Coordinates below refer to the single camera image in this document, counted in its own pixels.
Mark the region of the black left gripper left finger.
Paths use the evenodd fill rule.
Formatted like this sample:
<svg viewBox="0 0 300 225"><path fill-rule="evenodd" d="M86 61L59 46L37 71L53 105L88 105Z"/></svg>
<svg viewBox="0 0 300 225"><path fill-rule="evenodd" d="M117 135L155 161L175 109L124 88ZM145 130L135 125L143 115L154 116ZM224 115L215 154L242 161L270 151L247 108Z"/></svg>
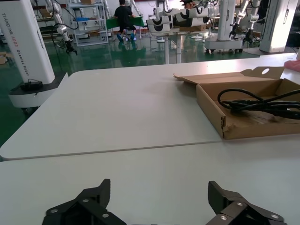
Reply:
<svg viewBox="0 0 300 225"><path fill-rule="evenodd" d="M125 222L107 210L111 180L84 189L75 199L46 211L44 225L124 225Z"/></svg>

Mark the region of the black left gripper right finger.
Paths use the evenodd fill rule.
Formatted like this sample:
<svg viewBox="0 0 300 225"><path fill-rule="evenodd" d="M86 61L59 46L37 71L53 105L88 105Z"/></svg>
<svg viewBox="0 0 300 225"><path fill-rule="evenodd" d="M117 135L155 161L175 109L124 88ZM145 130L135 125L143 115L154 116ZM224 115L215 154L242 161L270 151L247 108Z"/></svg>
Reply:
<svg viewBox="0 0 300 225"><path fill-rule="evenodd" d="M208 202L215 217L209 225L285 225L279 214L251 204L240 193L222 189L215 181L208 183Z"/></svg>

